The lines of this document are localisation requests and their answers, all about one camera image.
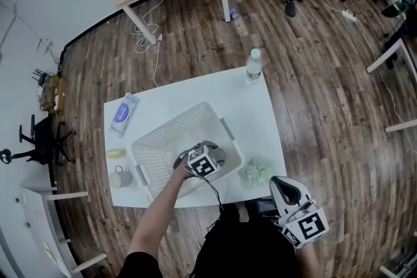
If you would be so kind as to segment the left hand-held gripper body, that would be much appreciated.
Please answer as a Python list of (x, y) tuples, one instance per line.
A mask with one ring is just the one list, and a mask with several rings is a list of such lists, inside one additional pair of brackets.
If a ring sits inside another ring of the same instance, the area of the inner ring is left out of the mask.
[(213, 154), (212, 145), (196, 145), (180, 153), (173, 168), (186, 163), (185, 167), (192, 176), (208, 178), (218, 172), (218, 162)]

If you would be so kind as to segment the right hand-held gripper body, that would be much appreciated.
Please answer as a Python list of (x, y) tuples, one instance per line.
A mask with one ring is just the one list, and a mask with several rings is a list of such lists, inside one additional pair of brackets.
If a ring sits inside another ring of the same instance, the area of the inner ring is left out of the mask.
[(315, 200), (309, 200), (295, 211), (280, 217), (278, 226), (295, 249), (301, 249), (329, 231), (324, 209), (319, 208)]

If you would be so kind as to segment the white plastic basket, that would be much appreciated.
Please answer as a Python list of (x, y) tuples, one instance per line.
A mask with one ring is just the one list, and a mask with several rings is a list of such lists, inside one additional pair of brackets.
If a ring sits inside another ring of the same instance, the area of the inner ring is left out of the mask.
[(184, 197), (202, 188), (206, 184), (204, 180), (221, 180), (239, 171), (245, 164), (237, 140), (211, 104), (200, 102), (132, 143), (139, 178), (150, 201), (167, 184), (180, 153), (204, 140), (227, 148), (227, 162), (223, 167), (218, 165), (218, 172), (208, 178), (193, 176), (188, 179), (179, 194), (179, 197)]

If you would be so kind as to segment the grey mug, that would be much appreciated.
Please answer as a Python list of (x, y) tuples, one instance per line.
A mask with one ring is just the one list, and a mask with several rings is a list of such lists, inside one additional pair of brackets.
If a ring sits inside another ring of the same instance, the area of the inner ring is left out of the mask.
[(114, 171), (108, 176), (109, 184), (112, 188), (120, 189), (128, 187), (133, 180), (129, 170), (124, 170), (120, 165), (116, 165)]

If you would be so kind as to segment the person's left forearm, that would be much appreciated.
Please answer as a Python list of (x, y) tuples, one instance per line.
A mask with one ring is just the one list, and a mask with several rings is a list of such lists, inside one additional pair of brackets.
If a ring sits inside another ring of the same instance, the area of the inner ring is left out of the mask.
[(178, 166), (163, 190), (146, 209), (134, 232), (128, 254), (147, 253), (158, 258), (158, 248), (173, 215), (175, 203), (184, 181), (190, 173), (184, 166)]

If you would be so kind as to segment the black device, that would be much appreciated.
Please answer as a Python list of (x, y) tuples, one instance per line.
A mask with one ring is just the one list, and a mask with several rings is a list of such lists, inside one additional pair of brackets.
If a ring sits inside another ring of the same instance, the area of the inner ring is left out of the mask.
[(278, 214), (278, 210), (272, 199), (259, 199), (256, 201), (256, 207), (258, 213), (264, 216), (275, 216)]

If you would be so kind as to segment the green crumpled cloth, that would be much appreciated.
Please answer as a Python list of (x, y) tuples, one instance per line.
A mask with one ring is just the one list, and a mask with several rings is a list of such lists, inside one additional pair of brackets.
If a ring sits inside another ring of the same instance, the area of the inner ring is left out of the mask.
[(251, 157), (240, 170), (240, 176), (243, 180), (253, 187), (267, 184), (275, 174), (274, 163), (261, 156)]

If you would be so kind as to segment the person's black clothing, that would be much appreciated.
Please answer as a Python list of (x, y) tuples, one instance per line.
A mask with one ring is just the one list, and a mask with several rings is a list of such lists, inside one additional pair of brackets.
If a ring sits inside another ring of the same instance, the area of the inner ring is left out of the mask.
[(251, 215), (240, 221), (226, 204), (186, 278), (301, 278), (295, 250), (273, 223)]

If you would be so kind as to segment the yellow sponge bar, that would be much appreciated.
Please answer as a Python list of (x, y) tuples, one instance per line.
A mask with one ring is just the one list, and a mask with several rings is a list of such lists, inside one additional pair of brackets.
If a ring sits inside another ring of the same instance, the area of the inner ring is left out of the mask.
[(111, 149), (106, 152), (106, 156), (109, 159), (117, 160), (126, 157), (126, 149), (125, 148), (116, 148)]

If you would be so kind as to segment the clear water bottle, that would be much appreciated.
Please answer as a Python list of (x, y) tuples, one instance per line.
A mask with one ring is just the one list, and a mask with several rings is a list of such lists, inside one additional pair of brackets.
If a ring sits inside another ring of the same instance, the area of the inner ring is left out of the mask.
[(246, 62), (246, 76), (250, 81), (260, 78), (263, 69), (260, 49), (252, 49)]

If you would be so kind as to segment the wet wipes packet purple label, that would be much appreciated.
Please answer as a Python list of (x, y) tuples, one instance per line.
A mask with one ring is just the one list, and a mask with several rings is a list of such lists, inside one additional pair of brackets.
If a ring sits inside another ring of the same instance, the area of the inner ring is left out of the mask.
[(127, 92), (120, 103), (110, 126), (110, 132), (122, 138), (140, 99)]

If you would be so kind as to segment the white desk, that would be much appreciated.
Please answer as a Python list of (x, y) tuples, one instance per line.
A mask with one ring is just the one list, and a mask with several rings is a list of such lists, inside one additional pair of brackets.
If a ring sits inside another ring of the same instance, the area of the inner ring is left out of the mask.
[(385, 132), (386, 133), (390, 133), (390, 132), (396, 132), (399, 130), (405, 130), (407, 128), (411, 128), (411, 127), (415, 127), (417, 126), (417, 119), (408, 121), (408, 122), (402, 122), (393, 126), (389, 126), (385, 128)]
[(391, 57), (394, 53), (402, 51), (405, 55), (406, 61), (409, 64), (412, 74), (417, 80), (417, 37), (406, 36), (400, 38), (387, 51), (385, 51), (378, 59), (376, 59), (367, 69), (367, 73), (376, 70), (380, 65)]

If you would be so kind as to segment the flat yellow object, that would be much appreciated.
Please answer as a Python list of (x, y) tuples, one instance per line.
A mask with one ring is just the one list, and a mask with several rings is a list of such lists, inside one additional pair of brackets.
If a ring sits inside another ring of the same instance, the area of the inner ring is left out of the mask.
[(46, 242), (44, 242), (44, 249), (45, 249), (45, 252), (46, 252), (46, 255), (48, 256), (48, 258), (54, 263), (54, 264), (56, 264), (57, 263), (57, 261), (56, 261), (56, 259), (55, 259), (55, 256), (53, 255), (53, 253), (51, 252), (51, 249), (50, 249), (50, 247), (49, 247), (49, 245), (46, 243)]

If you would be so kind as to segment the black router with antennas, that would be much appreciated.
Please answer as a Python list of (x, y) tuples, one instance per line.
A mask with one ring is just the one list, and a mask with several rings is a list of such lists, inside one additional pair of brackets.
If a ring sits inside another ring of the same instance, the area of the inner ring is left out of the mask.
[(45, 83), (47, 77), (47, 73), (39, 70), (38, 68), (35, 68), (35, 70), (32, 72), (32, 78), (37, 82), (37, 85), (39, 87), (43, 86)]

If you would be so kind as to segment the white wall socket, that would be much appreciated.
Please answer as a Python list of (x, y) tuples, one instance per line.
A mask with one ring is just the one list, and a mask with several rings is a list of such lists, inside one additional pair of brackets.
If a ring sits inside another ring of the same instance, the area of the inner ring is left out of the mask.
[(36, 50), (41, 50), (43, 53), (51, 53), (53, 51), (54, 43), (52, 40), (48, 40), (47, 38), (39, 38)]

